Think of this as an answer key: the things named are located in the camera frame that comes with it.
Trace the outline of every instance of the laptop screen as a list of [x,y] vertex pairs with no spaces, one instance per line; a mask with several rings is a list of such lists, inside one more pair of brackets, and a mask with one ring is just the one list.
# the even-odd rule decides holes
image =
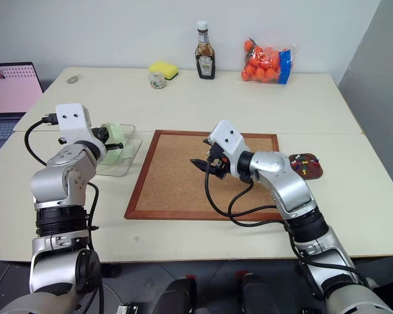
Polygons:
[[25,113],[41,96],[32,63],[0,63],[0,113]]

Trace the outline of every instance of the yellow sponge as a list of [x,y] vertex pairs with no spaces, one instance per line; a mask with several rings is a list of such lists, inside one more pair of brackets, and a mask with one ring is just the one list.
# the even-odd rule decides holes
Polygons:
[[164,78],[166,80],[171,80],[178,74],[179,69],[176,65],[173,64],[169,64],[166,62],[155,62],[149,66],[149,71],[151,73],[161,72],[164,74]]

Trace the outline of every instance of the wooden frame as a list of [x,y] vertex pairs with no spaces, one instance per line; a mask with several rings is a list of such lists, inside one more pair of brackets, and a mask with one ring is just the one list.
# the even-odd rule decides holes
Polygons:
[[[149,171],[151,162],[153,160],[153,156],[156,151],[157,144],[159,142],[159,138],[161,135],[195,135],[195,136],[209,136],[209,132],[200,132],[200,131],[169,131],[169,130],[156,130],[151,140],[151,144],[149,150],[147,152],[147,156],[145,157],[143,167],[141,168],[140,175],[137,179],[136,186],[134,187],[134,191],[131,195],[130,202],[128,207],[126,208],[126,212],[124,218],[127,219],[157,219],[157,220],[227,220],[226,217],[223,217],[217,214],[214,210],[207,212],[195,212],[195,211],[156,211],[156,210],[145,210],[145,211],[137,211],[136,206],[138,204],[138,200],[140,198],[141,190],[143,188],[147,173]],[[274,151],[279,151],[278,147],[278,138],[276,134],[256,134],[256,133],[243,133],[244,137],[251,138],[265,138],[271,139],[272,147]],[[259,220],[267,220],[267,219],[282,219],[278,212],[273,213],[253,213],[248,215],[247,217],[239,217],[239,220],[246,221],[259,221]]]

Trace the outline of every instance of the cork board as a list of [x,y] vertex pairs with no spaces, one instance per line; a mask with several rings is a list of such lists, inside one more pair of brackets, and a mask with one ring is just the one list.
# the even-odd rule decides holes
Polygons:
[[[189,160],[206,159],[209,146],[202,142],[208,132],[156,130],[125,212],[127,219],[227,220],[206,199],[205,173]],[[252,151],[278,151],[275,134],[243,134]],[[210,175],[210,193],[215,204],[227,212],[229,202],[248,185],[230,174],[221,180]],[[275,205],[269,191],[255,184],[233,206],[239,213],[262,205]],[[259,221],[281,219],[276,209],[239,217]]]

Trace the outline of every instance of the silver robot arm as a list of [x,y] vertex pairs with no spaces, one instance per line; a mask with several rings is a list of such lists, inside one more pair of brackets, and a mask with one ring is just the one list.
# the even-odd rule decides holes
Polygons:
[[71,313],[86,293],[102,285],[98,255],[86,248],[91,226],[83,206],[86,185],[107,150],[92,133],[82,105],[59,105],[56,115],[67,145],[31,180],[38,235],[32,241],[31,294],[11,302],[0,314]]
[[215,127],[208,142],[221,148],[229,160],[231,175],[243,181],[251,177],[271,191],[307,281],[316,296],[326,299],[328,313],[393,313],[376,294],[360,284],[355,273],[318,266],[355,267],[333,229],[326,224],[306,182],[291,168],[286,155],[250,152],[243,136],[226,120]]

